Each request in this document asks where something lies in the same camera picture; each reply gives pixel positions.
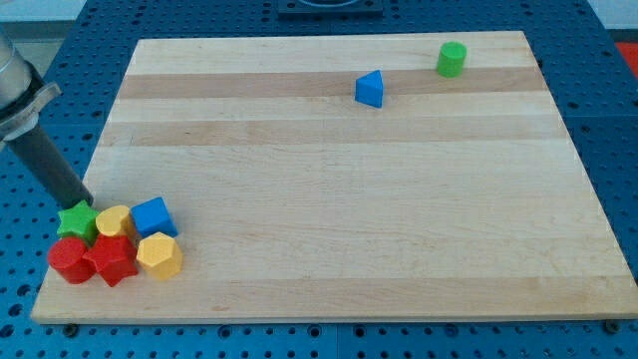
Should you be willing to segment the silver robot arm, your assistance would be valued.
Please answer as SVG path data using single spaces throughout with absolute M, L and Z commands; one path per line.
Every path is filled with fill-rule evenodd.
M 33 130 L 42 110 L 60 96 L 54 83 L 45 83 L 1 30 L 1 141 L 16 140 Z

